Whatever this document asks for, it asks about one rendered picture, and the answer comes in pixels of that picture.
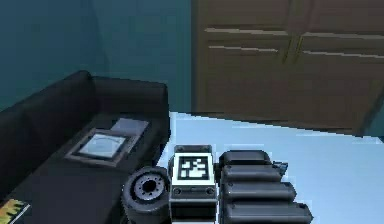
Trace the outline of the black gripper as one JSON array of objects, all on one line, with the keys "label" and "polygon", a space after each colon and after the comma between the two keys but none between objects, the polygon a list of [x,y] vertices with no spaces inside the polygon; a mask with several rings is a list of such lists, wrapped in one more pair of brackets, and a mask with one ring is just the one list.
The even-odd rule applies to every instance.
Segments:
[{"label": "black gripper", "polygon": [[168,224],[170,180],[163,167],[143,167],[124,183],[121,205],[129,224]]}]

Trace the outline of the grey flat book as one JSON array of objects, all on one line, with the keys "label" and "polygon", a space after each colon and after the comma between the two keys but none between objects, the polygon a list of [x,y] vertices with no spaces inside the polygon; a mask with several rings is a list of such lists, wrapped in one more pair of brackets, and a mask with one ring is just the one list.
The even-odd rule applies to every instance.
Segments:
[{"label": "grey flat book", "polygon": [[130,135],[141,135],[147,126],[148,122],[144,120],[119,118],[111,127],[111,130],[120,131]]}]

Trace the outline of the black sofa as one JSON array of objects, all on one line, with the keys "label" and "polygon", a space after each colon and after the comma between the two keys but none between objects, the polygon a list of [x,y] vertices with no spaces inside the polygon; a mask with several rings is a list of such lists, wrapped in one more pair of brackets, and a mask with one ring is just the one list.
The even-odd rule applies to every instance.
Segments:
[{"label": "black sofa", "polygon": [[[116,167],[65,158],[119,118],[148,126]],[[121,224],[124,182],[156,164],[169,137],[166,85],[76,72],[0,112],[0,206],[31,205],[15,224]]]}]

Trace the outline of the yellow patterned book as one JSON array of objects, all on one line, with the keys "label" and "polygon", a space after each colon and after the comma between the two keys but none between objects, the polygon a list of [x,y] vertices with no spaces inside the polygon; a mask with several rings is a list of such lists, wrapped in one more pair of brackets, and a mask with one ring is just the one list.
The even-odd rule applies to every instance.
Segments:
[{"label": "yellow patterned book", "polygon": [[27,202],[9,199],[0,206],[0,224],[15,224],[31,205]]}]

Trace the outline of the brown wooden cupboard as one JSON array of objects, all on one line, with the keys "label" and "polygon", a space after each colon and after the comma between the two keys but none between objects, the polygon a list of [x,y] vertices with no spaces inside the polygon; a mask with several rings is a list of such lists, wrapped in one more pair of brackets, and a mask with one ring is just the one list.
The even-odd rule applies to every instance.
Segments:
[{"label": "brown wooden cupboard", "polygon": [[384,136],[384,0],[191,0],[196,115]]}]

